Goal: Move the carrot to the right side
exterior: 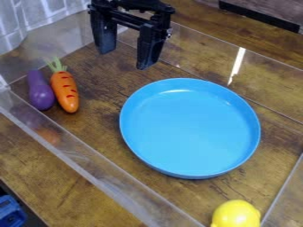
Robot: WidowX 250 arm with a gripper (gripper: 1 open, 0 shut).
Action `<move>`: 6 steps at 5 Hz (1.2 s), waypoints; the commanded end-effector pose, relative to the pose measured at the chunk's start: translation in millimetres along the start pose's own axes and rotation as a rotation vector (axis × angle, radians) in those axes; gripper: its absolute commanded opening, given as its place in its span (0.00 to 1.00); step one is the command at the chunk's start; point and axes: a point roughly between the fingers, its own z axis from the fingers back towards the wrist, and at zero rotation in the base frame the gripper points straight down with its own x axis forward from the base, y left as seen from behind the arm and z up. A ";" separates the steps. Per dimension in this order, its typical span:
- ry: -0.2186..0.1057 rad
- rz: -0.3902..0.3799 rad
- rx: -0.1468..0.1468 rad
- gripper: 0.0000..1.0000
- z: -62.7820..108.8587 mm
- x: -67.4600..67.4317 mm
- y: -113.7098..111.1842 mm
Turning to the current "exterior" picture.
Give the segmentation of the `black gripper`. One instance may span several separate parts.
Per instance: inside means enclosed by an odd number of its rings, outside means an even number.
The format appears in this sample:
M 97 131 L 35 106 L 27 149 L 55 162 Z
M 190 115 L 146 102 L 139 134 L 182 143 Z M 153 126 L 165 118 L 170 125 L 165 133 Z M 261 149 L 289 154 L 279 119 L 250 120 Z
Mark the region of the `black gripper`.
M 118 24 L 141 30 L 138 63 L 141 70 L 159 60 L 162 48 L 171 36 L 171 16 L 175 9 L 162 0 L 91 0 L 90 22 L 101 54 L 117 49 Z

